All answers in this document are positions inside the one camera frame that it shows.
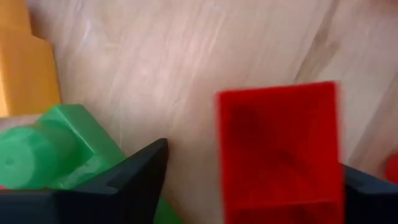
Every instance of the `building block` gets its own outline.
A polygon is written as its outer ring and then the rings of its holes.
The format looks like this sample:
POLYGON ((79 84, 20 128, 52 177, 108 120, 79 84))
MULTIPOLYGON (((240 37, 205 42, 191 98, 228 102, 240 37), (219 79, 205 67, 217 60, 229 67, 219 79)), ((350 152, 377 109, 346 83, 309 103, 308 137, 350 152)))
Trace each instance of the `building block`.
POLYGON ((0 1, 0 27, 31 34, 29 11, 24 0, 0 1))
POLYGON ((125 158, 82 105, 59 105, 0 134, 0 184, 71 189, 125 158))
POLYGON ((224 216, 343 223, 333 82, 218 93, 224 216))
POLYGON ((59 103, 52 46, 0 27, 0 116, 43 113, 59 103))

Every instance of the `red cube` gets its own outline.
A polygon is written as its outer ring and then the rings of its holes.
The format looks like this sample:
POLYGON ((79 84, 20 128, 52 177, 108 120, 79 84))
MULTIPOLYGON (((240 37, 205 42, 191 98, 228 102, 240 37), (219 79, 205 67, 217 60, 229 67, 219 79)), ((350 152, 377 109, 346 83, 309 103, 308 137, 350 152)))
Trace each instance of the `red cube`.
POLYGON ((336 84, 218 94, 227 224, 343 223, 336 84))

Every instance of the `green cylinder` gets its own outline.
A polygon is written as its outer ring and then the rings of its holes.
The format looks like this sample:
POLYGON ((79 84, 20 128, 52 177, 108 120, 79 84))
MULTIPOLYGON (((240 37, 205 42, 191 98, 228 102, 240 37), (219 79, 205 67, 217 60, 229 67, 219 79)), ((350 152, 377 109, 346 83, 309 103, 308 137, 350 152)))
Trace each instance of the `green cylinder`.
POLYGON ((0 135, 0 185, 9 189, 48 186, 74 166, 68 160, 78 153, 78 144, 74 133, 56 122, 4 131, 0 135))

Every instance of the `orange plastic block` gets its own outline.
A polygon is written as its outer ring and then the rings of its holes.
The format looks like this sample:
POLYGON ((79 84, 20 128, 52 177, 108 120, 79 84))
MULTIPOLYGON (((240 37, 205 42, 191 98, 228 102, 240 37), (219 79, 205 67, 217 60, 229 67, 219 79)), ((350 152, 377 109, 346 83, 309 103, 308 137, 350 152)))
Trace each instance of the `orange plastic block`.
POLYGON ((0 27, 0 116, 43 113, 59 103, 51 44, 0 27))
POLYGON ((0 0, 0 27, 30 34, 29 12, 24 0, 0 0))
POLYGON ((342 224, 333 82, 218 95, 226 224, 342 224))

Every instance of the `red object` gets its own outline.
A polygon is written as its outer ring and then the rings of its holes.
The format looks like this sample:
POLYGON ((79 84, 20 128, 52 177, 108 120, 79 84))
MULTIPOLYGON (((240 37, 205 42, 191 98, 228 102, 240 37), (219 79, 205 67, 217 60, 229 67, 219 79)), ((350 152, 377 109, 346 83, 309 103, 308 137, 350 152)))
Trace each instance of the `red object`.
POLYGON ((225 223, 343 223, 333 82, 218 94, 225 223))
POLYGON ((398 184, 398 154, 388 158, 385 175, 388 181, 398 184))

